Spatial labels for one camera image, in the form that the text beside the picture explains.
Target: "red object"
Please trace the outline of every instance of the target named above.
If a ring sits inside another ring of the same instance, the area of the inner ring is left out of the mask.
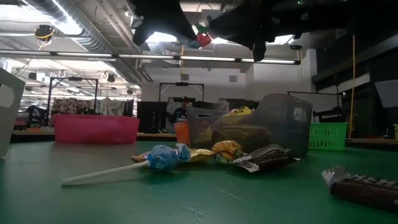
[[[126,116],[53,116],[55,141],[75,144],[134,144],[139,119]]]
[[[197,42],[199,42],[200,47],[204,47],[211,43],[211,37],[208,34],[203,35],[203,34],[199,33],[197,35]]]
[[[188,121],[174,123],[174,131],[178,143],[189,145],[189,128]]]

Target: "person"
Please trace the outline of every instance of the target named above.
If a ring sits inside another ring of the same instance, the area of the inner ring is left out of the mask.
[[[173,114],[167,112],[167,117],[171,123],[181,122],[187,120],[187,105],[189,104],[189,99],[186,96],[182,97],[181,107],[175,109]]]

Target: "green plastic basket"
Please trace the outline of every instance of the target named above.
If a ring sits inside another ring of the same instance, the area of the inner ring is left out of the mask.
[[[310,128],[309,149],[343,151],[348,123],[315,123]]]

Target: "orange cup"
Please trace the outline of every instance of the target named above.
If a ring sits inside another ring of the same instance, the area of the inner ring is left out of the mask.
[[[174,130],[177,136],[177,142],[189,145],[188,121],[174,123]]]

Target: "white box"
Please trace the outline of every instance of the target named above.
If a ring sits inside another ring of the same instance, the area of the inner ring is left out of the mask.
[[[0,157],[10,145],[25,82],[0,68]]]

